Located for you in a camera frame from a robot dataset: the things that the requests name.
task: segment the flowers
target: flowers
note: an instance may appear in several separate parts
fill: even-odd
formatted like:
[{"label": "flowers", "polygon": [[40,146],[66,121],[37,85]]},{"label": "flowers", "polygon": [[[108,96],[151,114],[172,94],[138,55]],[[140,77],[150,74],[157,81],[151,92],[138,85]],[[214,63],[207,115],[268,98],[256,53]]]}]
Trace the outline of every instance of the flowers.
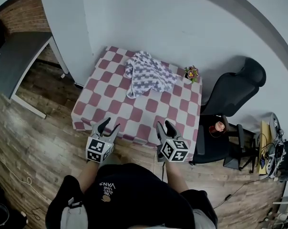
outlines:
[{"label": "flowers", "polygon": [[197,82],[197,79],[199,77],[199,71],[196,67],[186,67],[185,68],[185,77],[192,81],[192,83]]}]

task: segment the chair armrest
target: chair armrest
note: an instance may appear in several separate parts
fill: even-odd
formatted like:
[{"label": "chair armrest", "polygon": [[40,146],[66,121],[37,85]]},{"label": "chair armrest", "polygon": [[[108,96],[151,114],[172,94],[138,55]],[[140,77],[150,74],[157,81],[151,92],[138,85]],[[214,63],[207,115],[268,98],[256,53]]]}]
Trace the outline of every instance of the chair armrest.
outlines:
[{"label": "chair armrest", "polygon": [[206,149],[205,149],[205,133],[203,125],[199,125],[198,127],[198,134],[197,134],[197,140],[196,140],[196,150],[198,155],[205,155]]},{"label": "chair armrest", "polygon": [[225,115],[222,115],[221,118],[222,118],[223,124],[225,125],[225,131],[227,132],[230,128],[230,124],[229,124],[228,120],[226,119]]},{"label": "chair armrest", "polygon": [[244,135],[244,129],[241,124],[237,125],[237,132],[238,132],[239,146],[243,148],[245,146],[245,135]]}]

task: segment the chair backrest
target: chair backrest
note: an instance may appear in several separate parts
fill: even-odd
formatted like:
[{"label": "chair backrest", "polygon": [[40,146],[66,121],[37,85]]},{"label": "chair backrest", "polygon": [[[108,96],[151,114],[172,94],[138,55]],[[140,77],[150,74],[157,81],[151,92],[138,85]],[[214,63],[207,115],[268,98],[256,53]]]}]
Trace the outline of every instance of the chair backrest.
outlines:
[{"label": "chair backrest", "polygon": [[233,116],[266,82],[264,68],[246,58],[238,73],[225,73],[216,82],[201,115]]}]

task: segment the chair leg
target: chair leg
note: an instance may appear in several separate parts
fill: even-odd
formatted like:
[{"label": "chair leg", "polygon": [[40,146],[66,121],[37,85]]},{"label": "chair leg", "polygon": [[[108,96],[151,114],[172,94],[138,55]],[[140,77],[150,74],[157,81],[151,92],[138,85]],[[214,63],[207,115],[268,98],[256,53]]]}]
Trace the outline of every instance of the chair leg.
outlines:
[{"label": "chair leg", "polygon": [[250,157],[250,158],[248,159],[248,161],[244,164],[244,166],[239,168],[239,170],[241,171],[241,170],[242,170],[243,168],[245,168],[251,161],[252,161],[252,157]]},{"label": "chair leg", "polygon": [[255,156],[252,157],[252,170],[249,171],[250,174],[254,172],[255,160],[256,160],[256,157]]}]

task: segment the gray desk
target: gray desk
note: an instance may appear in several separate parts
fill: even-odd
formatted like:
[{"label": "gray desk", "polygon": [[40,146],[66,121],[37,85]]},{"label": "gray desk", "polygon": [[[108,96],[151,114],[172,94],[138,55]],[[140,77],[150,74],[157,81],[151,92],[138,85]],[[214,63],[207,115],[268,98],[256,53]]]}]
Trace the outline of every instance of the gray desk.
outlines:
[{"label": "gray desk", "polygon": [[64,73],[69,73],[50,32],[13,33],[0,49],[0,92],[42,118],[46,115],[20,99],[16,91],[34,61],[48,44]]}]

